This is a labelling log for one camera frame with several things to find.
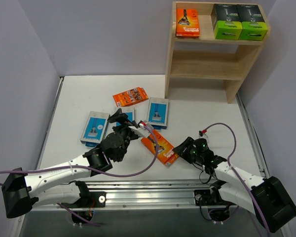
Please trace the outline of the black green GilletteLabs box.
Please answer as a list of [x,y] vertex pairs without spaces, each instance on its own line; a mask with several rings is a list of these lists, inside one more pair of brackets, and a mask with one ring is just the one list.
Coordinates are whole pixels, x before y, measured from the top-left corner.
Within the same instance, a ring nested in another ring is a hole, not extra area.
[[239,40],[262,41],[268,27],[259,6],[256,4],[238,4],[237,10],[242,24]]
[[237,5],[215,3],[213,5],[211,19],[215,39],[239,40],[243,27]]

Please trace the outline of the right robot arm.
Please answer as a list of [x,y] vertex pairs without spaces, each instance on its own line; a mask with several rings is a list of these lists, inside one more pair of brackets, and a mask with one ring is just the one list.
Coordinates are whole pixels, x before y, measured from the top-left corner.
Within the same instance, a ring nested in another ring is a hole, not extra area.
[[247,210],[270,233],[296,217],[296,205],[278,178],[264,178],[231,165],[210,150],[206,139],[187,137],[173,152],[216,178],[209,191],[213,203],[231,202]]

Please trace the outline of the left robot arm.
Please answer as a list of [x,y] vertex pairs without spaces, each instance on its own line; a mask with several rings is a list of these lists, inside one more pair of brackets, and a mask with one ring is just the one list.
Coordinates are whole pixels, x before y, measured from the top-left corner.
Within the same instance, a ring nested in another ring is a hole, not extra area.
[[7,171],[8,176],[1,185],[6,217],[16,218],[36,206],[58,202],[86,206],[90,192],[80,179],[107,175],[113,162],[124,159],[131,141],[150,135],[143,121],[130,121],[121,109],[110,116],[108,122],[120,125],[113,127],[113,132],[96,147],[68,162],[39,170]]

